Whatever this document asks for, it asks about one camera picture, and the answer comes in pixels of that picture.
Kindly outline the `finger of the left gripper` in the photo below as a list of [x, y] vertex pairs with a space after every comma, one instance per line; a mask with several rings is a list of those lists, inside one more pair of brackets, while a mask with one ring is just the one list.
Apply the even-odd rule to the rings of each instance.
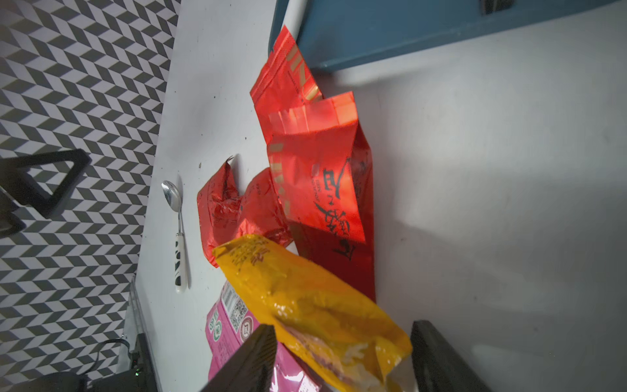
[[25, 155], [1, 160], [1, 188], [42, 217], [58, 217], [91, 164], [81, 149]]

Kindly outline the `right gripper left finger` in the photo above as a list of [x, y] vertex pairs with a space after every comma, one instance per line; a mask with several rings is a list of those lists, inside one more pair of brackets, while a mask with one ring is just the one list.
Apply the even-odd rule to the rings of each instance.
[[274, 374], [277, 347], [274, 327], [261, 324], [202, 388], [202, 392], [268, 392]]

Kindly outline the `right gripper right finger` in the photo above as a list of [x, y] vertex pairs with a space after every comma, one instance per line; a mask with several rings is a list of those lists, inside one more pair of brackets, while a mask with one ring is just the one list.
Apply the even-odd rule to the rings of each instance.
[[430, 321], [414, 321], [410, 340], [419, 391], [491, 391]]

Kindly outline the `pink tea bag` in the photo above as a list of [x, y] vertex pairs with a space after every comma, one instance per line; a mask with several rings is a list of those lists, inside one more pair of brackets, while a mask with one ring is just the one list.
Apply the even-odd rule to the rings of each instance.
[[[232, 285], [225, 283], [220, 299], [207, 315], [205, 333], [212, 351], [209, 379], [217, 375], [259, 325], [260, 323]], [[321, 391], [323, 383], [306, 364], [279, 343], [269, 389], [271, 391]]]

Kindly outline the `yellow tea bag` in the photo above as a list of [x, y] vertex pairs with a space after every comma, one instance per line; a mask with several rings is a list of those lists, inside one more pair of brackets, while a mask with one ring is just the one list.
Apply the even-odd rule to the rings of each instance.
[[334, 274], [259, 235], [215, 248], [225, 277], [278, 341], [339, 391], [400, 391], [393, 370], [409, 336]]

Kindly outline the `small red tea bag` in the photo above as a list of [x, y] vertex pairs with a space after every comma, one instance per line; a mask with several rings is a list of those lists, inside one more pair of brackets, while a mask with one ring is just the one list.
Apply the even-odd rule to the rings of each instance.
[[235, 238], [260, 235], [286, 248], [293, 242], [269, 168], [257, 174], [238, 197]]

